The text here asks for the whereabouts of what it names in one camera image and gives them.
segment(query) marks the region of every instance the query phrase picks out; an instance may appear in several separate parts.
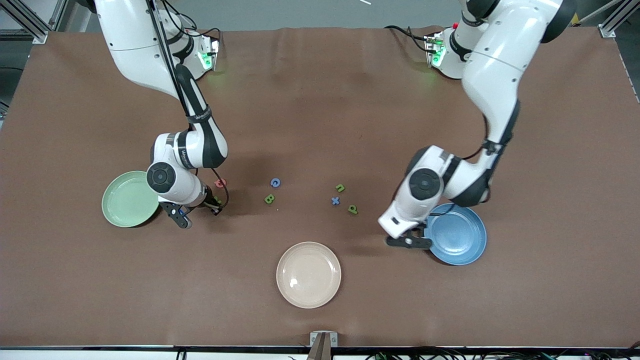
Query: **table surface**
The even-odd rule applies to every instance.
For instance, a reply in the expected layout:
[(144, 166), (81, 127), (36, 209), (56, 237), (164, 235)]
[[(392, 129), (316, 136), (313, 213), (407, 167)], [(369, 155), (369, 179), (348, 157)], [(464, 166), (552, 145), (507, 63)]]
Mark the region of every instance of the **table surface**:
[[(596, 28), (542, 45), (524, 75), (492, 199), (474, 208), (488, 245), (469, 266), (387, 247), (376, 223), (417, 149), (465, 156), (484, 132), (460, 82), (410, 40), (226, 33), (219, 70), (198, 83), (230, 144), (228, 208), (196, 210), (187, 231), (164, 215), (121, 229), (102, 216), (104, 189), (146, 169), (155, 137), (184, 129), (184, 114), (124, 79), (99, 34), (51, 33), (33, 48), (0, 132), (0, 345), (297, 345), (318, 329), (344, 346), (637, 340), (640, 109)], [(290, 305), (275, 283), (301, 241), (342, 266), (317, 309)]]

